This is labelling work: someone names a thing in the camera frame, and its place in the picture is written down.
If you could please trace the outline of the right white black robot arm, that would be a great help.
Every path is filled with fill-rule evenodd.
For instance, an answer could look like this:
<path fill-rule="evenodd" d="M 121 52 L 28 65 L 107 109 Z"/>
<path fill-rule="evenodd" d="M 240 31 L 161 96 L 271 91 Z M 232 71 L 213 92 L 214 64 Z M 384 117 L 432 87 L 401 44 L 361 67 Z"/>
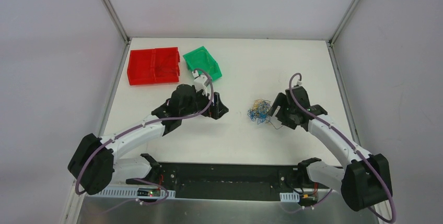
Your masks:
<path fill-rule="evenodd" d="M 373 155 L 348 139 L 320 105 L 312 105 L 303 86 L 296 85 L 280 92 L 269 116 L 283 126 L 303 128 L 316 137 L 334 155 L 340 167 L 326 164 L 320 158 L 301 161 L 296 180 L 303 187 L 319 183 L 339 192 L 353 211 L 392 199 L 389 162 L 382 154 Z"/>

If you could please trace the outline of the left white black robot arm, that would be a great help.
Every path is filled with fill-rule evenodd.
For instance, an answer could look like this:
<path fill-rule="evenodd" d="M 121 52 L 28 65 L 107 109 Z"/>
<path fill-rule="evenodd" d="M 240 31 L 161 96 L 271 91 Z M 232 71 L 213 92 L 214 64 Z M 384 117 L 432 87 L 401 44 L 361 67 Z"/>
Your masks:
<path fill-rule="evenodd" d="M 218 92 L 207 93 L 194 85 L 181 84 L 170 98 L 135 125 L 108 136 L 84 136 L 67 166 L 76 179 L 76 194 L 94 195 L 102 191 L 116 177 L 117 161 L 123 155 L 169 134 L 183 120 L 199 115 L 218 120 L 228 111 Z"/>

